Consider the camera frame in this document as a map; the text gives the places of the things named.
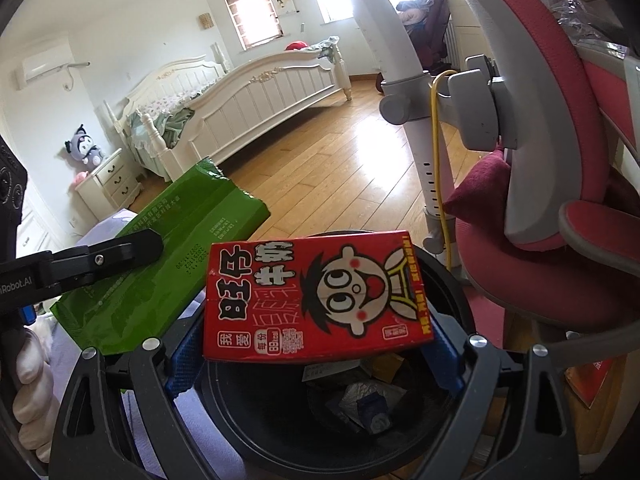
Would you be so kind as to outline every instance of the cartoon eye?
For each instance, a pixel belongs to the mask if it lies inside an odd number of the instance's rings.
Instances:
[[[332,312],[347,312],[355,306],[356,302],[351,294],[339,292],[329,296],[326,306]]]
[[[351,273],[346,270],[332,270],[324,275],[324,282],[330,288],[343,288],[351,283]]]

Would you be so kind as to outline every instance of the headboard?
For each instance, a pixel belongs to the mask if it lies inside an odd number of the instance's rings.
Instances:
[[[156,99],[175,95],[179,92],[197,90],[204,85],[216,82],[225,75],[222,65],[206,61],[206,56],[192,57],[172,61],[147,75],[125,97],[127,104],[118,119],[111,110],[109,103],[104,102],[113,126],[120,135],[122,142],[127,145],[124,137],[124,126],[127,118],[138,107],[145,106]]]

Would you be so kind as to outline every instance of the green wrapper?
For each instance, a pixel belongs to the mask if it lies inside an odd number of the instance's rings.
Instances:
[[[51,310],[80,348],[131,351],[162,336],[202,290],[212,243],[247,240],[268,217],[263,202],[205,158],[118,234],[158,232],[164,251],[156,263],[68,292]]]

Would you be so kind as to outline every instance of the silver bolt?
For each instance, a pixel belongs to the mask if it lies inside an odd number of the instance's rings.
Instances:
[[[533,345],[532,350],[538,357],[546,357],[549,354],[549,350],[544,345]]]
[[[89,359],[93,359],[97,353],[98,352],[94,347],[89,346],[89,348],[82,350],[82,359],[88,361]]]
[[[147,351],[155,350],[160,346],[160,340],[155,337],[150,337],[145,342],[142,343],[142,348]]]
[[[469,342],[471,343],[471,346],[475,346],[476,348],[484,348],[487,344],[486,338],[479,334],[471,336],[469,338]]]

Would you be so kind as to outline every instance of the bed post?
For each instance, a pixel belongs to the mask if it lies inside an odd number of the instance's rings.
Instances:
[[[118,135],[120,136],[120,140],[122,141],[124,147],[128,149],[129,145],[127,144],[127,137],[124,134],[124,129],[120,124],[120,121],[116,117],[116,114],[113,113],[113,110],[111,110],[109,103],[106,100],[103,102],[104,102],[104,106],[107,108],[107,113],[109,115],[109,118],[111,119],[111,123],[113,124],[113,127],[116,129]]]
[[[167,147],[151,116],[149,114],[142,114],[140,119],[145,125],[149,141],[151,142],[149,155],[151,155],[152,158],[158,158],[160,160],[160,163],[172,181],[177,180],[182,176],[184,171],[180,167],[180,164],[178,164],[178,161],[175,160],[175,155]]]
[[[347,65],[342,59],[342,54],[340,53],[337,43],[334,44],[334,65],[335,74],[338,79],[338,86],[342,88],[344,95],[347,97],[347,101],[351,101],[351,79],[349,79]]]

